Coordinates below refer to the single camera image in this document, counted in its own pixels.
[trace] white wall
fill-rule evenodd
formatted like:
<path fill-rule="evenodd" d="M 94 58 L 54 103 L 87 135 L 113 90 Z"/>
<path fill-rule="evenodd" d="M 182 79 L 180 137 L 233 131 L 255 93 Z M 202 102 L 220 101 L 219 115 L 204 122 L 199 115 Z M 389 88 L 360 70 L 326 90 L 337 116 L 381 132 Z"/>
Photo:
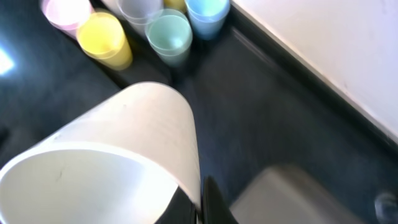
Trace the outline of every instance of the white wall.
<path fill-rule="evenodd" d="M 234 0 L 398 142 L 398 0 Z"/>

